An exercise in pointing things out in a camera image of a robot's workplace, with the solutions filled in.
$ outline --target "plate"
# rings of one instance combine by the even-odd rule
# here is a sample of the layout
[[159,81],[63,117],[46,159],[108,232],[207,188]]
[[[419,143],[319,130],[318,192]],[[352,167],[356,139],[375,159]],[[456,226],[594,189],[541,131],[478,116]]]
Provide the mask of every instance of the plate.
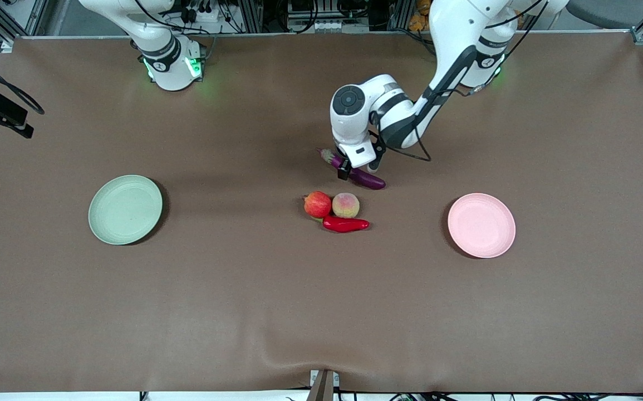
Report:
[[507,252],[517,233],[509,208],[486,193],[470,193],[453,203],[448,228],[457,246],[476,257]]
[[153,181],[123,175],[98,190],[89,206],[89,226],[105,243],[134,243],[153,230],[162,212],[163,195]]

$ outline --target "chair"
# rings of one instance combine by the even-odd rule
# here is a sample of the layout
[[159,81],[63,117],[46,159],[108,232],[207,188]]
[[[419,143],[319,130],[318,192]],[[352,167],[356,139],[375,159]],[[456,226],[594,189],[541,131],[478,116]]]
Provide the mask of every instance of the chair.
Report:
[[643,0],[570,0],[566,10],[608,30],[628,30],[643,19]]

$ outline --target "toy fruit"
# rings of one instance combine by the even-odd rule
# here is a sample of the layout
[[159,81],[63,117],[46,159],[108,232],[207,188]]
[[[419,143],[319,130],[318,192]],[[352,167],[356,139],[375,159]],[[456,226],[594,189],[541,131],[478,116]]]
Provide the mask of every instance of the toy fruit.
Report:
[[426,16],[430,13],[430,0],[418,0],[415,2],[415,6],[418,8],[420,15]]
[[408,23],[408,30],[409,31],[420,32],[424,28],[424,26],[423,26],[424,22],[425,22],[425,20],[423,19],[422,15],[414,14],[412,17],[410,17],[410,22]]
[[[341,165],[342,163],[342,159],[337,155],[335,155],[333,153],[333,150],[331,149],[316,148],[316,152],[319,152],[319,155],[321,155],[321,158],[323,158],[325,162],[331,164],[335,168],[338,168],[339,165]],[[366,188],[370,188],[370,189],[385,188],[384,180],[376,177],[375,175],[372,175],[371,173],[367,173],[364,170],[361,170],[360,168],[351,168],[351,171],[349,173],[349,179],[354,181],[358,185],[365,186]]]
[[360,207],[359,199],[352,193],[339,193],[331,202],[333,213],[344,218],[356,217]]
[[324,218],[331,213],[331,198],[315,190],[304,197],[304,211],[311,217]]
[[359,218],[341,218],[326,216],[321,222],[325,229],[336,231],[336,233],[350,233],[351,231],[365,230],[370,223]]

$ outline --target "pink plate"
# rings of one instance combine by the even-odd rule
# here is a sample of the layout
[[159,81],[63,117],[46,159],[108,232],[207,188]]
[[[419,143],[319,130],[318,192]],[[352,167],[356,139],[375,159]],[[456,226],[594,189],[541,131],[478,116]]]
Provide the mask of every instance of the pink plate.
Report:
[[517,228],[507,206],[486,193],[470,193],[450,208],[448,228],[462,251],[477,257],[497,257],[514,242]]

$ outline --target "red apple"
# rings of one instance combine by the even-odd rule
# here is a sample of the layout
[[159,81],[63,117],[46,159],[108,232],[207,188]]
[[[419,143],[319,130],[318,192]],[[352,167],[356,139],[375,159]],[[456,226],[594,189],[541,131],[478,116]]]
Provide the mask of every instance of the red apple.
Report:
[[331,213],[331,198],[320,190],[304,197],[304,211],[314,218],[324,218]]

